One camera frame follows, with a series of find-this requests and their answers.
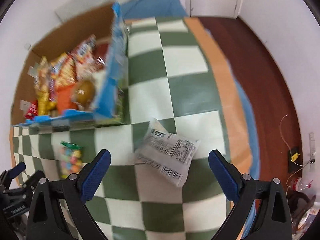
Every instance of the snack bag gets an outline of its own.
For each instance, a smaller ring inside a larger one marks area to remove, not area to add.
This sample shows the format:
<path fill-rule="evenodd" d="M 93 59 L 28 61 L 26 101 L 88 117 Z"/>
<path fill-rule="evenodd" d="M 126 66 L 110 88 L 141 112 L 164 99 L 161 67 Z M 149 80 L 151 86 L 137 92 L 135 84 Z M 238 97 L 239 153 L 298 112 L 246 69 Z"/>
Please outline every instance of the snack bag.
<path fill-rule="evenodd" d="M 58 77 L 55 80 L 55 89 L 70 86 L 76 83 L 75 63 L 71 55 L 67 55 L 62 63 Z"/>
<path fill-rule="evenodd" d="M 24 115 L 24 118 L 32 120 L 37 115 L 38 115 L 38 100 L 34 100 L 31 103 L 31 106 L 29 107 L 28 111 Z"/>
<path fill-rule="evenodd" d="M 38 115 L 48 114 L 47 103 L 49 100 L 49 64 L 46 57 L 42 57 L 35 78 L 35 90 L 38 99 Z"/>
<path fill-rule="evenodd" d="M 57 110 L 59 115 L 62 115 L 66 109 L 78 109 L 76 103 L 72 102 L 71 95 L 76 84 L 65 87 L 60 87 L 56 90 L 57 94 Z"/>
<path fill-rule="evenodd" d="M 49 100 L 51 102 L 57 101 L 55 83 L 56 83 L 56 79 L 59 76 L 60 69 L 67 58 L 68 58 L 68 54 L 62 53 L 56 60 L 53 60 L 50 62 L 51 72 L 50 72 L 50 82 L 49 82 L 49 88 L 50 88 Z"/>
<path fill-rule="evenodd" d="M 158 120 L 154 119 L 150 122 L 136 155 L 139 161 L 157 170 L 177 187 L 182 187 L 199 145 L 199 140 L 188 140 L 166 132 Z"/>
<path fill-rule="evenodd" d="M 61 178 L 65 179 L 72 173 L 79 173 L 82 169 L 81 146 L 62 141 L 61 144 Z"/>
<path fill-rule="evenodd" d="M 89 109 L 91 102 L 96 94 L 96 88 L 93 78 L 85 78 L 79 81 L 75 86 L 71 95 L 71 100 L 75 102 L 81 111 Z"/>
<path fill-rule="evenodd" d="M 96 49 L 93 52 L 94 62 L 90 67 L 92 73 L 98 72 L 105 68 L 108 49 L 108 41 L 100 41 L 99 43 L 97 42 Z"/>
<path fill-rule="evenodd" d="M 87 71 L 91 72 L 89 68 L 94 63 L 92 53 L 95 48 L 95 43 L 96 36 L 91 35 L 71 52 L 76 66 L 77 80 L 81 80 Z"/>

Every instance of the wall outlet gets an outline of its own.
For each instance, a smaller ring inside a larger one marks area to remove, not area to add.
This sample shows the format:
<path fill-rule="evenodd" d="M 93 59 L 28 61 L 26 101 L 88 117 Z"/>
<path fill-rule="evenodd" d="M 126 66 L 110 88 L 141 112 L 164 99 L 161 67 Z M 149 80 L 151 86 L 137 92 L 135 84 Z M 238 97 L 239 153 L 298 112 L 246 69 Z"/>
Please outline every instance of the wall outlet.
<path fill-rule="evenodd" d="M 315 161 L 316 161 L 316 140 L 314 132 L 309 133 L 310 141 L 310 172 L 316 170 Z"/>

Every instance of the plastic bottle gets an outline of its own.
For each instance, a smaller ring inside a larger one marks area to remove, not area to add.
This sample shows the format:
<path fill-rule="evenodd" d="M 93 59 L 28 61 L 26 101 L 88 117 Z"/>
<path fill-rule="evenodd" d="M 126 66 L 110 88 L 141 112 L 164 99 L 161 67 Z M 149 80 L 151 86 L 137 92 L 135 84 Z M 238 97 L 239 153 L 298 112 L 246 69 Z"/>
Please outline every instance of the plastic bottle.
<path fill-rule="evenodd" d="M 305 180 L 303 178 L 294 178 L 289 182 L 289 187 L 292 190 L 302 192 L 305 188 L 310 188 L 312 181 Z"/>

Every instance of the nutrition label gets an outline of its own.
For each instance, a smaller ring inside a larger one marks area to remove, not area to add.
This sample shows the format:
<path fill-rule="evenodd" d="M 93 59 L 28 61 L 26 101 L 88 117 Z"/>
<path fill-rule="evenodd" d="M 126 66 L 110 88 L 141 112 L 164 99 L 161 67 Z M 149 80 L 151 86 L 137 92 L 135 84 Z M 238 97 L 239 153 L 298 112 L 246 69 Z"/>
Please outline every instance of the nutrition label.
<path fill-rule="evenodd" d="M 163 138 L 158 136 L 150 135 L 148 138 L 148 144 L 157 151 L 169 155 L 178 162 L 185 164 L 191 158 L 191 153 L 195 149 L 192 142 L 187 140 L 178 140 L 175 145 L 170 144 L 169 141 L 165 141 Z"/>

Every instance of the checkered mat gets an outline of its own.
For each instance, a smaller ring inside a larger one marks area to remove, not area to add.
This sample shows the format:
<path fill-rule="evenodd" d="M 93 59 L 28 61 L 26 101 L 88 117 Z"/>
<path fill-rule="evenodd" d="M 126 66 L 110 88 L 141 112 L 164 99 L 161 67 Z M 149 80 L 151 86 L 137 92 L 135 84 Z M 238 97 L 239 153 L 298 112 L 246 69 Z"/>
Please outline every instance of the checkered mat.
<path fill-rule="evenodd" d="M 83 146 L 85 163 L 105 148 L 111 153 L 111 166 L 86 205 L 109 240 L 211 239 L 229 205 L 207 157 L 218 149 L 231 160 L 212 68 L 183 19 L 134 22 L 128 58 L 127 124 L 50 133 L 14 127 L 15 160 L 26 164 L 19 182 L 36 170 L 43 170 L 49 180 L 59 179 L 62 140 Z M 201 140 L 183 188 L 144 164 L 134 165 L 133 152 L 152 117 L 168 132 Z M 62 206 L 67 217 L 68 207 L 64 202 Z"/>

